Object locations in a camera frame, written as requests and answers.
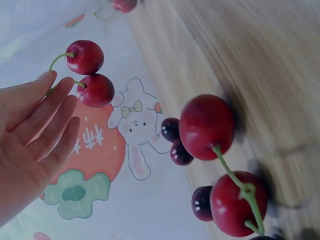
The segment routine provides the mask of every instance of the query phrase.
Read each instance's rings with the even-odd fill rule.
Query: printed illustration
[[[48,205],[59,205],[59,214],[67,220],[88,218],[92,202],[106,201],[111,182],[125,158],[125,141],[117,129],[106,126],[111,105],[91,108],[78,102],[74,115],[81,125],[69,160],[40,196]]]
[[[51,240],[46,234],[42,232],[36,232],[33,236],[34,240]]]
[[[75,25],[77,25],[78,23],[80,23],[83,19],[85,18],[85,14],[81,14],[80,16],[78,16],[77,18],[75,18],[74,20],[72,20],[71,22],[68,22],[65,27],[68,29],[73,28]]]
[[[111,102],[113,111],[107,121],[110,129],[117,128],[124,137],[129,168],[139,181],[151,175],[141,145],[149,144],[157,153],[165,154],[171,149],[161,131],[162,113],[158,99],[144,91],[138,78],[129,80],[126,91],[117,92]]]

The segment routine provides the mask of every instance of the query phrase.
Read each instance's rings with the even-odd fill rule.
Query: cartoon rabbit
[[[126,84],[126,91],[117,92],[111,102],[113,111],[107,126],[110,129],[117,127],[124,137],[129,168],[140,181],[151,174],[141,145],[149,143],[159,154],[168,153],[171,149],[171,144],[159,134],[161,121],[155,110],[157,104],[157,98],[144,91],[138,78],[130,79]]]

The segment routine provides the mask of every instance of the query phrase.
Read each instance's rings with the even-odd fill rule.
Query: wood grain
[[[290,240],[320,230],[319,12],[316,0],[144,0],[128,15],[168,116],[203,93],[238,110],[249,143],[225,157],[235,170],[250,158],[268,170]],[[224,174],[216,162],[186,171],[193,188]]]

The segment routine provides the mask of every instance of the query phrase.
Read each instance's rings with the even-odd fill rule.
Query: rabbit face
[[[132,112],[128,118],[122,118],[118,125],[120,134],[130,145],[145,144],[156,134],[157,113],[154,110]]]

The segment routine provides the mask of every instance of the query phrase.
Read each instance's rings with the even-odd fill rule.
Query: chinese character
[[[94,142],[95,136],[92,131],[89,132],[88,128],[85,128],[85,133],[83,133],[83,141],[86,143],[84,146],[86,149],[93,149],[93,146],[96,145]]]
[[[95,128],[95,141],[102,146],[102,140],[104,140],[104,137],[102,136],[102,129],[99,129],[97,124],[94,125]]]

